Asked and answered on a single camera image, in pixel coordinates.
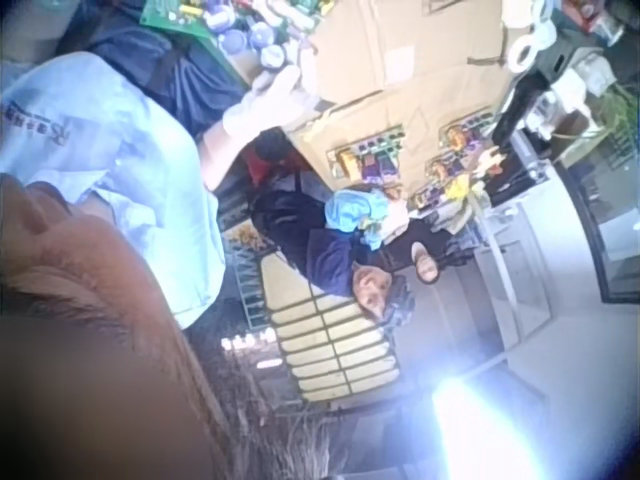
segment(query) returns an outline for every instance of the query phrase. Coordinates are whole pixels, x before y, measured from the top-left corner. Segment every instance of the person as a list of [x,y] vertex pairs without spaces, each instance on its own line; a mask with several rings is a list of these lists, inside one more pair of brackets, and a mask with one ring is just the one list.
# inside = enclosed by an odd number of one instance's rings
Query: person
[[218,400],[127,239],[7,174],[0,234],[5,477],[232,478]]
[[225,268],[211,192],[245,145],[304,111],[294,93],[313,88],[302,75],[313,54],[241,95],[197,41],[167,60],[175,39],[140,26],[140,9],[111,8],[88,51],[4,89],[0,172],[117,227],[186,328],[217,297]]
[[403,209],[402,201],[390,201],[380,190],[332,193],[314,172],[298,172],[262,185],[251,219],[310,283],[329,294],[353,296],[373,318],[398,326],[411,318],[413,294],[404,276],[358,261],[360,249],[377,248],[381,241],[358,226],[366,217],[391,218]]

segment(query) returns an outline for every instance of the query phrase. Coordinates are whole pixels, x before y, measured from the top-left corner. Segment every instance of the light blue shirt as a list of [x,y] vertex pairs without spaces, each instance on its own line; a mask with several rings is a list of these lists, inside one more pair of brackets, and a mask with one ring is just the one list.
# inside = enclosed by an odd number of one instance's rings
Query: light blue shirt
[[224,252],[196,144],[123,76],[90,53],[49,61],[2,92],[1,134],[0,171],[111,205],[182,328],[213,303]]

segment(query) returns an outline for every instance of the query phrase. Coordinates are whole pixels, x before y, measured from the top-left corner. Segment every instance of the white glove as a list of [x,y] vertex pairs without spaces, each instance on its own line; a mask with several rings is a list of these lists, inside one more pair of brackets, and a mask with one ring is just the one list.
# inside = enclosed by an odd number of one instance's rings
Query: white glove
[[313,108],[309,100],[315,88],[315,61],[308,50],[300,53],[300,67],[288,65],[277,75],[262,72],[242,101],[224,113],[224,130],[248,142],[264,130],[291,123]]

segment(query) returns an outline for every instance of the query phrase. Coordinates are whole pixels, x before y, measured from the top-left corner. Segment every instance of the cardboard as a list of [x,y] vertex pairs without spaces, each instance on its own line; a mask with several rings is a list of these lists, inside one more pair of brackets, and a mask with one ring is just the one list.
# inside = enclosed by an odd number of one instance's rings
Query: cardboard
[[[440,127],[502,99],[513,75],[467,61],[499,56],[502,1],[462,0],[430,13],[448,3],[342,0],[313,35],[318,93],[343,107],[290,137],[330,187],[349,181],[333,178],[328,151],[403,124],[400,175],[414,192],[425,182],[425,162],[439,152]],[[511,33],[509,43],[518,36]]]

